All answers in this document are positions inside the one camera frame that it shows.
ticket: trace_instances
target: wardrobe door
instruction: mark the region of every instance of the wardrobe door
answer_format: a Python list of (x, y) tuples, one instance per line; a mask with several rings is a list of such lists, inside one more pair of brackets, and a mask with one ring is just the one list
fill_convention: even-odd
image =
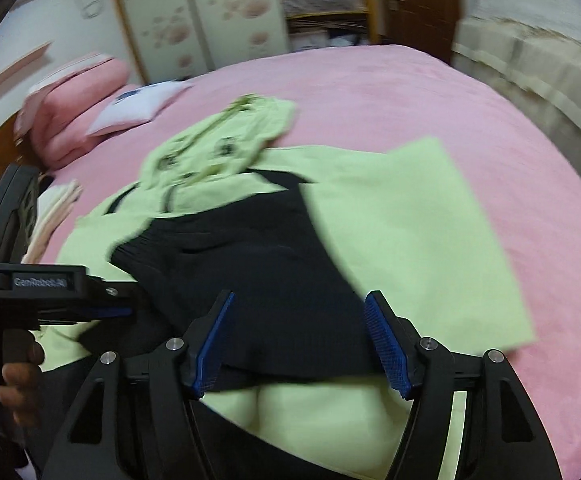
[(216, 68), (290, 51), (281, 0), (195, 0)]
[(126, 32), (148, 82), (212, 69), (192, 0), (118, 0)]
[(389, 37), (445, 62), (459, 20), (459, 0), (387, 0)]

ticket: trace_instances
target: blue gripper pad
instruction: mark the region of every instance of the blue gripper pad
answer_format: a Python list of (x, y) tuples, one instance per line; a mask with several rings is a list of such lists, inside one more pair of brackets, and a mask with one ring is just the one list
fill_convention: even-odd
[(397, 390), (406, 399), (412, 388), (408, 379), (407, 357), (372, 293), (366, 296), (364, 317), (391, 388)]
[(234, 316), (229, 316), (230, 304), (233, 302), (235, 294), (231, 292), (226, 298), (215, 322), (208, 331), (208, 337), (203, 342), (202, 348), (196, 357), (196, 377), (192, 383), (192, 389), (199, 397), (213, 387), (219, 374), (224, 352), (228, 344)]

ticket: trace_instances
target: human hand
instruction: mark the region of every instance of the human hand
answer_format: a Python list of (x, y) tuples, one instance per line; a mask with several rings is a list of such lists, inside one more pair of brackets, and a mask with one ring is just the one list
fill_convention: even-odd
[(33, 342), (27, 349), (27, 363), (8, 363), (2, 368), (6, 383), (0, 386), (0, 402), (13, 412), (14, 421), (23, 427), (39, 424), (41, 397), (39, 393), (44, 362), (42, 346)]

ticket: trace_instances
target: folded towel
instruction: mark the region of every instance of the folded towel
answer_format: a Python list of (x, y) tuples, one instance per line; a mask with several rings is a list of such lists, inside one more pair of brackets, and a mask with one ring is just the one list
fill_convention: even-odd
[(23, 264), (38, 263), (57, 227), (66, 219), (79, 198), (82, 187), (77, 180), (68, 184), (51, 186), (37, 199), (37, 222), (33, 229), (28, 251), (22, 258)]

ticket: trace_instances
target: light green garment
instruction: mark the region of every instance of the light green garment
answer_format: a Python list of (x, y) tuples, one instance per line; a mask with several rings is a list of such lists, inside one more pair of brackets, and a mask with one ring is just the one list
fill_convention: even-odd
[(224, 111), (155, 148), (142, 163), (138, 181), (102, 202), (89, 216), (103, 215), (120, 193), (133, 186), (136, 189), (124, 198), (119, 211), (152, 217), (174, 211), (169, 200), (173, 193), (223, 180), (250, 167), (268, 142), (288, 131), (294, 114), (291, 101), (254, 94), (240, 97)]
[[(382, 290), (399, 316), (454, 351), (481, 354), (532, 341), (504, 253), (437, 140), (386, 155), (324, 146), (271, 149), (256, 167), (292, 171), (315, 182), (302, 186), (312, 222), (360, 296)], [(206, 189), (178, 187), (170, 216), (279, 189), (254, 174), (203, 185)], [(80, 219), (58, 262), (86, 265), (107, 280), (130, 279), (107, 261), (114, 247), (144, 230), (150, 218), (126, 208), (103, 217), (104, 208)], [(71, 327), (71, 334), (50, 330), (41, 341), (53, 359), (56, 342), (65, 349), (83, 328)], [(80, 351), (64, 363), (82, 357)], [(280, 449), (360, 479), (384, 478), (408, 417), (408, 403), (384, 377), (272, 384), (206, 394), (203, 402)], [(443, 480), (455, 476), (464, 402), (456, 395)]]

